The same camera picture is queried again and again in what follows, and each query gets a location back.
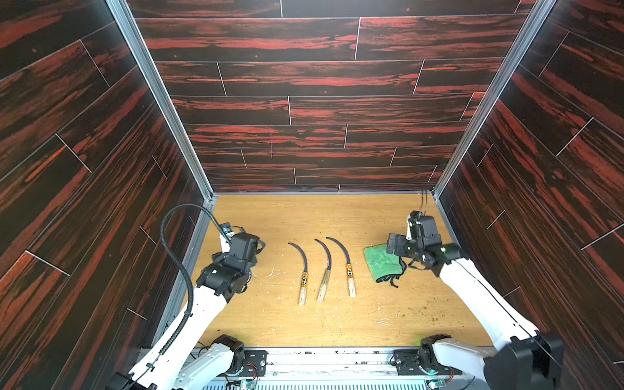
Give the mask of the green and black rag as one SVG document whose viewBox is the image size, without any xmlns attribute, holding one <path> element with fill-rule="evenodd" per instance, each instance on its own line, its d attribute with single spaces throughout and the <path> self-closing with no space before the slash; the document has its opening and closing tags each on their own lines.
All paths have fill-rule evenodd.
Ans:
<svg viewBox="0 0 624 390">
<path fill-rule="evenodd" d="M 376 245 L 365 248 L 364 257 L 371 273 L 372 279 L 378 283 L 395 284 L 406 272 L 407 265 L 401 257 L 387 252 L 387 245 Z"/>
</svg>

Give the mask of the small sickle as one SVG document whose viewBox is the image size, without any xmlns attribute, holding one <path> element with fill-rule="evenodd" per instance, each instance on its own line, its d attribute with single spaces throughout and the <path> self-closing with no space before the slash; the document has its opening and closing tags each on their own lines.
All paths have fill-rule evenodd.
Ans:
<svg viewBox="0 0 624 390">
<path fill-rule="evenodd" d="M 300 293 L 299 293 L 298 305 L 299 306 L 304 306 L 306 304 L 307 286 L 308 286 L 308 261 L 307 261 L 307 256 L 305 255 L 305 252 L 304 252 L 303 248 L 301 248 L 299 245 L 297 245 L 295 243 L 292 243 L 292 242 L 289 242 L 288 245 L 290 245 L 294 249 L 296 249 L 297 252 L 302 256 L 303 270 L 302 270 L 302 278 L 301 278 L 301 284 L 300 284 Z"/>
<path fill-rule="evenodd" d="M 347 276 L 347 284 L 348 284 L 348 289 L 349 289 L 349 296 L 352 298 L 357 297 L 357 290 L 356 290 L 356 284 L 355 284 L 355 279 L 354 279 L 354 270 L 352 267 L 352 263 L 351 263 L 351 259 L 349 256 L 349 252 L 346 249 L 346 247 L 337 239 L 333 238 L 333 237 L 327 237 L 328 240 L 332 241 L 333 243 L 335 243 L 342 251 L 345 257 L 345 261 L 346 261 L 346 276 Z"/>
<path fill-rule="evenodd" d="M 319 291 L 318 291 L 318 296 L 317 296 L 317 302 L 322 303 L 322 302 L 324 302 L 324 299 L 325 299 L 325 297 L 327 295 L 329 281 L 331 279 L 332 255 L 331 255 L 331 251 L 329 250 L 328 246 L 323 241 L 321 241 L 320 239 L 315 239 L 315 241 L 317 243 L 319 243 L 323 247 L 323 249 L 325 251 L 325 254 L 327 255 L 327 258 L 328 258 L 328 265 L 327 265 L 327 267 L 325 269 L 325 272 L 323 274 L 323 279 L 322 279 L 322 282 L 320 284 Z"/>
</svg>

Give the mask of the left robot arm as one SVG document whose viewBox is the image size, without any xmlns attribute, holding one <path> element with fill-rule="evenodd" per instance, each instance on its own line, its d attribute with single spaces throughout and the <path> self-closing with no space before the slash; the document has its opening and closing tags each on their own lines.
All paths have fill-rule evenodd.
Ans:
<svg viewBox="0 0 624 390">
<path fill-rule="evenodd" d="M 229 251 L 213 255 L 187 304 L 157 344 L 127 374 L 113 375 L 106 389 L 201 389 L 220 375 L 240 375 L 245 344 L 222 335 L 203 355 L 187 363 L 203 333 L 234 295 L 243 293 L 265 244 L 239 232 L 230 238 Z"/>
</svg>

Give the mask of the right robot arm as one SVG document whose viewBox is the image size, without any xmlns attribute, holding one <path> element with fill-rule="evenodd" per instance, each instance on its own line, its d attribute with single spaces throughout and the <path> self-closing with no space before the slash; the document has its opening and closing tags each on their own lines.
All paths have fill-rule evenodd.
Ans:
<svg viewBox="0 0 624 390">
<path fill-rule="evenodd" d="M 490 346 L 473 346 L 447 334 L 420 342 L 416 364 L 425 375 L 460 371 L 490 389 L 559 389 L 564 344 L 555 333 L 542 333 L 482 276 L 457 244 L 445 244 L 435 219 L 412 211 L 405 235 L 392 234 L 387 252 L 419 263 L 462 299 L 489 336 Z"/>
</svg>

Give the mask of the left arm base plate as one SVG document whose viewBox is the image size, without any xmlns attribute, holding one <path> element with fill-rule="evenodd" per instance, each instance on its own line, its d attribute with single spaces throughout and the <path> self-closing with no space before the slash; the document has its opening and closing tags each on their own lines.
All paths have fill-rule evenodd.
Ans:
<svg viewBox="0 0 624 390">
<path fill-rule="evenodd" d="M 245 349 L 243 354 L 235 355 L 233 363 L 218 377 L 254 378 L 264 377 L 267 371 L 268 352 L 261 349 Z"/>
</svg>

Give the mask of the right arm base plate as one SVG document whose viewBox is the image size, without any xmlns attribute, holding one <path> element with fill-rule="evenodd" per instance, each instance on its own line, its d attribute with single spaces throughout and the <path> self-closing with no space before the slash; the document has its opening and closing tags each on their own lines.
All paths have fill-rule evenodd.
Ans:
<svg viewBox="0 0 624 390">
<path fill-rule="evenodd" d="M 395 349 L 390 364 L 396 368 L 399 376 L 443 376 L 448 377 L 457 372 L 438 362 L 429 349 Z"/>
</svg>

